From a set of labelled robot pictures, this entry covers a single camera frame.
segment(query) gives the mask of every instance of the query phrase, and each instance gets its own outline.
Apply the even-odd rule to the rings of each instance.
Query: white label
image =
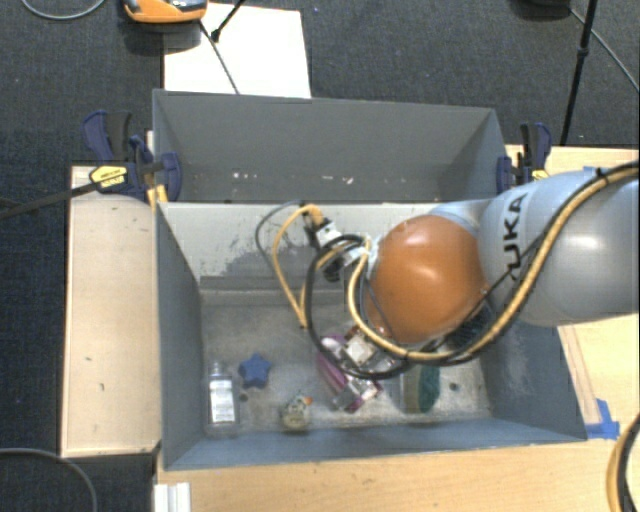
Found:
[[[233,386],[230,380],[209,382],[209,403],[211,405],[211,423],[235,423]]]

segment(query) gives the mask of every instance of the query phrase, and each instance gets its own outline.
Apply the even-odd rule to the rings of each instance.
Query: small bottle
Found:
[[[238,411],[233,377],[219,361],[213,361],[209,364],[205,379],[205,392],[207,394],[205,433],[212,437],[235,435],[238,426]]]

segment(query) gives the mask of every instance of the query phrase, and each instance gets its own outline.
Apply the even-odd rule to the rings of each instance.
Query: gray box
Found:
[[[156,90],[156,154],[180,201],[432,202],[496,193],[492,109]]]
[[[440,399],[426,414],[397,407],[409,379],[385,382],[383,396],[355,415],[333,410],[312,344],[253,241],[255,226],[272,204],[292,197],[324,203],[323,211],[344,232],[376,236],[429,211],[434,198],[494,195],[495,163],[504,147],[492,111],[163,91],[154,99],[156,151],[178,151],[185,170],[181,202],[160,205],[156,215],[165,468],[586,439],[557,331],[518,322],[477,361],[443,369]],[[376,117],[389,129],[372,129]],[[464,128],[456,130],[457,123]],[[238,145],[241,133],[251,136]],[[396,165],[380,162],[387,152],[394,155],[387,162]],[[338,171],[332,167],[337,165],[346,167]],[[322,174],[328,169],[332,174]],[[266,186],[269,176],[274,189]],[[265,245],[276,227],[265,225]],[[293,228],[283,245],[283,268],[299,286],[311,258],[302,229]],[[344,332],[348,317],[341,289],[319,285],[315,306],[319,330]],[[223,360],[237,378],[238,363],[256,351],[273,363],[268,386],[243,392],[236,437],[207,438],[207,358]],[[298,391],[314,398],[312,424],[304,433],[286,433],[278,409]]]

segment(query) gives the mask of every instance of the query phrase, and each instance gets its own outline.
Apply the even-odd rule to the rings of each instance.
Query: dark floor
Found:
[[[93,0],[31,0],[68,12]],[[586,0],[572,7],[584,15]],[[522,121],[557,141],[582,26],[524,0],[264,0],[303,13],[314,96],[496,109],[506,142]],[[640,3],[601,2],[595,29],[638,81]],[[27,201],[64,189],[73,161],[91,158],[79,126],[97,109],[130,110],[151,127],[161,40],[128,22],[118,0],[71,22],[0,7],[0,196]],[[638,146],[638,94],[595,41],[570,145]],[[0,222],[0,448],[57,449],[65,295],[65,207]],[[81,461],[100,510],[150,506],[150,457]],[[0,510],[89,510],[64,466],[0,457]]]

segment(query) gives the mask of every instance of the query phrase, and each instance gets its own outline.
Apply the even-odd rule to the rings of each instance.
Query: green object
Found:
[[[431,410],[440,398],[440,368],[423,366],[418,381],[418,408],[421,413]]]

